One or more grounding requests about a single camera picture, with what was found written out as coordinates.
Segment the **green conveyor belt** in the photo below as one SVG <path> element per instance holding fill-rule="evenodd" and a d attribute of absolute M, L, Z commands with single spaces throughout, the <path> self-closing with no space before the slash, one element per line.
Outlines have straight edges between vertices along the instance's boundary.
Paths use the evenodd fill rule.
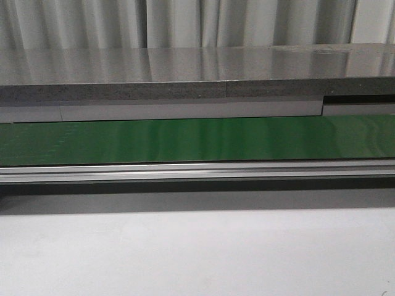
<path fill-rule="evenodd" d="M 6 167 L 392 157 L 393 115 L 1 125 Z"/>

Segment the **grey stone slab shelf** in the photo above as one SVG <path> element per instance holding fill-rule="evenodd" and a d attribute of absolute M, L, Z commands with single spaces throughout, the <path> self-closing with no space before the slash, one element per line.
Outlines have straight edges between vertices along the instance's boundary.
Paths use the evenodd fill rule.
<path fill-rule="evenodd" d="M 1 51 L 1 102 L 394 93 L 392 44 Z"/>

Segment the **grey curtain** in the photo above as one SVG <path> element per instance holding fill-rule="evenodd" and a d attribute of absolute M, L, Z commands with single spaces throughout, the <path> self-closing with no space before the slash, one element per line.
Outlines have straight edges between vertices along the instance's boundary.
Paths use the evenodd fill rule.
<path fill-rule="evenodd" d="M 2 1 L 2 49 L 393 43 L 393 1 Z"/>

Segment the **grey conveyor back rail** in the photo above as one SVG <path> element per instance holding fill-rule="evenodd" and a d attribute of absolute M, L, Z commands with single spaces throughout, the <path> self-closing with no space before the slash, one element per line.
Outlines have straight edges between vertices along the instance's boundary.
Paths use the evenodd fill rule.
<path fill-rule="evenodd" d="M 7 102 L 1 123 L 154 120 L 182 118 L 382 115 L 394 95 L 268 96 L 217 99 L 138 99 L 85 102 Z"/>

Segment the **aluminium conveyor front rail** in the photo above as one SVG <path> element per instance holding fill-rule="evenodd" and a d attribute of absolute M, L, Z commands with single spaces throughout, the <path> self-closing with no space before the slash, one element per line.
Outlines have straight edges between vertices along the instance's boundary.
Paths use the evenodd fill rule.
<path fill-rule="evenodd" d="M 2 167 L 2 184 L 393 176 L 393 159 Z"/>

